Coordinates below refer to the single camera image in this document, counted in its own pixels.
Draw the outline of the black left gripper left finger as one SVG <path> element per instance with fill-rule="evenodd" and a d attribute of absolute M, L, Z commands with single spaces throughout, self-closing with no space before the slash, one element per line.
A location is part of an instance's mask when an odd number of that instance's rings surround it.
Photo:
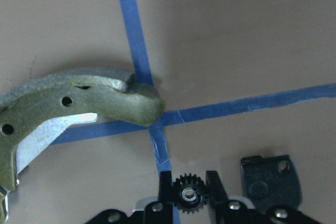
<path fill-rule="evenodd" d="M 160 223 L 173 223 L 173 186 L 170 171 L 160 172 L 158 210 Z"/>

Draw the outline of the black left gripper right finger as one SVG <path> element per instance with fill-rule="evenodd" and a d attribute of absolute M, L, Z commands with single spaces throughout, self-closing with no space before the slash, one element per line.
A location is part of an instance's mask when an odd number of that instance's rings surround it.
<path fill-rule="evenodd" d="M 208 213 L 211 223 L 224 223 L 224 212 L 228 196 L 217 171 L 207 170 L 205 174 L 208 192 Z"/>

